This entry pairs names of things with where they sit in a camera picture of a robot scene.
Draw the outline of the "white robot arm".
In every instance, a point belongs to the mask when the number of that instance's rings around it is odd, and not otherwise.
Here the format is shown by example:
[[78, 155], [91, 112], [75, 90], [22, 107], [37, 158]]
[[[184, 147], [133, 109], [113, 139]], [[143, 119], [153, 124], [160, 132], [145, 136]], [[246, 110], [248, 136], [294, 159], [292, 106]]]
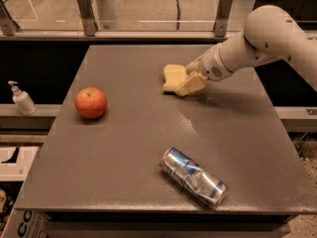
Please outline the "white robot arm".
[[236, 36], [212, 46], [186, 66], [187, 78], [175, 89], [185, 96], [221, 81], [236, 71], [276, 60], [286, 61], [317, 89], [317, 43], [283, 9], [265, 5], [247, 18]]

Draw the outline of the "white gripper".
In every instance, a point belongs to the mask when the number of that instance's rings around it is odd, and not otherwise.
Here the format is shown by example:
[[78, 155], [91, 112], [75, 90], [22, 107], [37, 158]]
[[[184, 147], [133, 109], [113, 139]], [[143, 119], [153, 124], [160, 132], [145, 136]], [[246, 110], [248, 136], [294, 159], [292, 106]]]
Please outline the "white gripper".
[[176, 87], [174, 91], [176, 95], [186, 96], [203, 89], [206, 86], [207, 77], [211, 81], [221, 81], [233, 74], [223, 64], [220, 57], [220, 48], [220, 44], [212, 46], [202, 57], [196, 58], [185, 66], [189, 75]]

